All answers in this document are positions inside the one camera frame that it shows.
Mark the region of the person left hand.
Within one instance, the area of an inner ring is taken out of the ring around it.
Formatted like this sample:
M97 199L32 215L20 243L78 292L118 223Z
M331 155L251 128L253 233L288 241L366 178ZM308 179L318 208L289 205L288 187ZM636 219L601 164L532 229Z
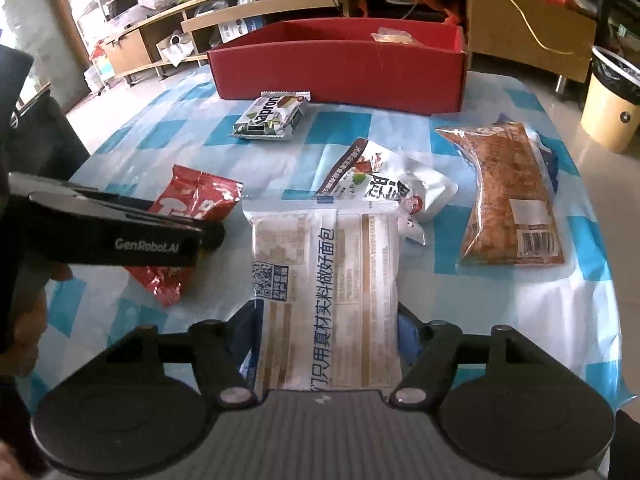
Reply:
M40 288L12 301L9 318L1 315L1 375L27 376L37 363L40 339L48 326L46 293Z

